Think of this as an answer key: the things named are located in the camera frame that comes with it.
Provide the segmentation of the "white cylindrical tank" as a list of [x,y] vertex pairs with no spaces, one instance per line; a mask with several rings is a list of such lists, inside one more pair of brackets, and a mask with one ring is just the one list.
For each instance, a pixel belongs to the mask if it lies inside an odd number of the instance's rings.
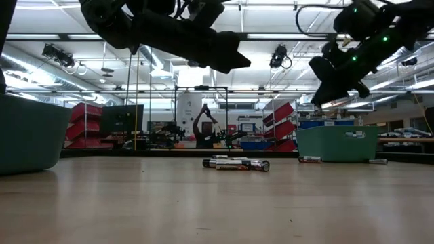
[[203,106],[202,95],[183,93],[177,100],[176,123],[186,135],[193,134],[193,122]]

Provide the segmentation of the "black ceiling spotlight cluster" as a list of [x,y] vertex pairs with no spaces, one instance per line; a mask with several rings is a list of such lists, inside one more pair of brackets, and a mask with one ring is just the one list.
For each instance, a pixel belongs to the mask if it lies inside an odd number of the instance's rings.
[[42,55],[59,63],[59,65],[64,68],[72,68],[75,65],[72,54],[66,53],[64,50],[58,49],[52,44],[45,44]]

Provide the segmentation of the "person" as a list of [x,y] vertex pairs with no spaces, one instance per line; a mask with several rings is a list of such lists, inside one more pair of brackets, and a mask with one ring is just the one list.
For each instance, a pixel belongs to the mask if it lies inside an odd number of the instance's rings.
[[[211,120],[212,125],[209,125],[200,131],[198,124],[203,114],[205,114],[207,118]],[[193,121],[193,133],[196,138],[196,148],[213,149],[214,143],[216,142],[216,132],[213,126],[216,124],[218,124],[218,121],[211,115],[207,104],[204,104],[201,108],[201,111]]]

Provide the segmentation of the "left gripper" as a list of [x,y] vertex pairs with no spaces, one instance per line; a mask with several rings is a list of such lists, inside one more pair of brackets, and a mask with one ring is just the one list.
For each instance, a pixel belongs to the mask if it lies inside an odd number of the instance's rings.
[[237,33],[222,31],[214,43],[211,24],[198,18],[176,20],[156,13],[135,17],[135,50],[147,45],[225,74],[250,67],[251,61],[238,52],[240,41]]

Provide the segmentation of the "dark blue plastic bin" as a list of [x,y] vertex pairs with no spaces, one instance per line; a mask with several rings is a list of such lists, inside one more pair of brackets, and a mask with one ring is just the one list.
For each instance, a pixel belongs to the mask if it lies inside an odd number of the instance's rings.
[[72,110],[0,94],[0,176],[57,164]]

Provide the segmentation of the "black metal frame stand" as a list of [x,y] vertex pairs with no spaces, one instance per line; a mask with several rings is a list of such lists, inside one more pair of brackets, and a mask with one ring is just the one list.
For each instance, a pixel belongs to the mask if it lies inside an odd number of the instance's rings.
[[[177,112],[177,100],[178,100],[178,97],[179,97],[179,95],[181,95],[183,93],[186,93],[186,92],[187,93],[198,93],[198,94],[201,94],[202,95],[203,105],[207,104],[207,106],[208,106],[208,108],[210,110],[211,115],[217,120],[217,118],[212,114],[211,108],[210,108],[210,105],[208,104],[208,102],[204,102],[203,101],[203,96],[204,95],[220,95],[220,94],[222,94],[223,98],[227,99],[228,98],[228,94],[229,94],[229,89],[228,89],[228,87],[222,87],[222,86],[217,86],[216,87],[216,86],[209,86],[209,85],[197,85],[197,86],[194,86],[194,87],[176,86],[175,90],[174,90],[174,99],[175,99],[174,105],[175,105],[176,112]],[[218,121],[218,124],[216,124],[216,125],[213,126],[213,128],[215,129],[215,132],[216,132],[216,127],[218,127],[220,125],[219,120],[217,120],[217,121]],[[209,125],[212,125],[211,120],[209,118],[207,118],[207,116],[205,114],[203,114],[201,116],[199,124],[198,124],[199,130],[202,131],[205,127],[207,127]],[[195,142],[195,148],[196,148],[196,138],[195,138],[194,134],[191,134],[189,136],[193,137],[194,142]],[[221,141],[218,141],[217,138],[216,138],[216,142],[214,143],[213,149],[215,149],[215,145],[219,144],[219,143],[221,143]]]

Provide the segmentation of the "black overhead light bar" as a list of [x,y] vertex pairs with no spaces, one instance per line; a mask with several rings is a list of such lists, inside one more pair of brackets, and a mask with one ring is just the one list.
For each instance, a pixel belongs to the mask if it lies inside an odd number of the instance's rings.
[[[333,33],[237,33],[242,41],[326,41]],[[101,41],[95,33],[10,33],[7,41]]]

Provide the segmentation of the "black computer monitor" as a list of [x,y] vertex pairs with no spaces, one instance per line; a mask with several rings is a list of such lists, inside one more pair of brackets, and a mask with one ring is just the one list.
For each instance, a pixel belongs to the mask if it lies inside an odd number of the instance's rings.
[[102,108],[101,133],[142,130],[143,105],[106,106]]

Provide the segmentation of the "grey tube bundle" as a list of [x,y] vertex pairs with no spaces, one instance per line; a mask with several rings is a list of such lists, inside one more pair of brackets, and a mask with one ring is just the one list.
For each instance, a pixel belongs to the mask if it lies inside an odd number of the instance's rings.
[[433,134],[421,131],[419,129],[414,129],[413,127],[398,128],[393,130],[395,133],[401,133],[405,138],[421,137],[421,138],[432,138]]

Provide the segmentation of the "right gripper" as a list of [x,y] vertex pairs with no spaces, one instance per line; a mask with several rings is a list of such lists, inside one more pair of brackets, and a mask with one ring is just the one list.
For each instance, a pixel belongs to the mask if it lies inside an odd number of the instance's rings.
[[322,55],[309,61],[309,66],[321,81],[311,100],[316,107],[348,97],[348,91],[353,89],[360,98],[366,98],[370,90],[361,80],[396,51],[412,44],[412,30],[408,27],[336,26],[334,30],[349,35],[359,44],[342,51],[338,47],[337,36],[331,35]]

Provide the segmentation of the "green plastic bin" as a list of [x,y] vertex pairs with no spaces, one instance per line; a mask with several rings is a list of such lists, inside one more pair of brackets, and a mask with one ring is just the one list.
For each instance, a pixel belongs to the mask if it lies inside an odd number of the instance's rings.
[[325,162],[360,163],[374,159],[378,143],[375,126],[319,126],[296,132],[299,155]]

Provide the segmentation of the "blue storage bin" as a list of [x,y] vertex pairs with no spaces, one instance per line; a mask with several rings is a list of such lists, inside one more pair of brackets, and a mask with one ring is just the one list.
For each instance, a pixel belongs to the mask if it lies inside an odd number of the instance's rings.
[[273,145],[273,142],[240,142],[240,147],[244,150],[267,150]]
[[354,126],[354,121],[353,120],[301,121],[299,125],[299,129],[309,129],[312,127],[321,127],[321,126]]

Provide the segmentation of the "black metal table frame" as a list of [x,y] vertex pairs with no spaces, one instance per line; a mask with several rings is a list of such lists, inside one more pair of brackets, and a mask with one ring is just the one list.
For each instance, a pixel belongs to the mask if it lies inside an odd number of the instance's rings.
[[[62,150],[60,158],[71,157],[211,157],[212,155],[229,155],[232,157],[253,158],[298,158],[297,152],[240,151],[227,149],[153,149],[153,150]],[[434,154],[377,152],[376,158],[392,162],[434,165]]]

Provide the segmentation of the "red storage bin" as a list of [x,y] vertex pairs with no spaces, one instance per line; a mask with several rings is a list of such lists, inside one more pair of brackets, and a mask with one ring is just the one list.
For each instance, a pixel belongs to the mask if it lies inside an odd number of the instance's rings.
[[274,110],[271,114],[267,115],[262,122],[264,123],[265,127],[270,127],[273,124],[280,122],[282,119],[286,118],[287,116],[291,115],[294,112],[294,109],[292,108],[290,103],[285,103],[284,105],[280,106],[276,110]]
[[266,140],[280,140],[283,137],[291,134],[295,129],[296,126],[291,121],[285,121],[268,130],[268,132],[264,134],[264,138]]
[[70,123],[75,123],[78,120],[89,118],[99,118],[102,116],[102,108],[85,103],[78,103],[72,107],[72,115]]
[[79,120],[75,124],[72,124],[66,131],[66,140],[75,140],[81,136],[84,136],[85,132],[96,132],[100,131],[100,124],[97,121]]
[[84,138],[80,137],[73,141],[66,141],[64,145],[65,149],[79,150],[79,149],[111,149],[113,145],[111,143],[104,143],[100,138]]

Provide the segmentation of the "wooden work table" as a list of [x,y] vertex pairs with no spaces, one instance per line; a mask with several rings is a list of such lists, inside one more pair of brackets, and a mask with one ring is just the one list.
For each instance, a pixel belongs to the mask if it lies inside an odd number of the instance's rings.
[[378,138],[379,142],[434,143],[434,138]]

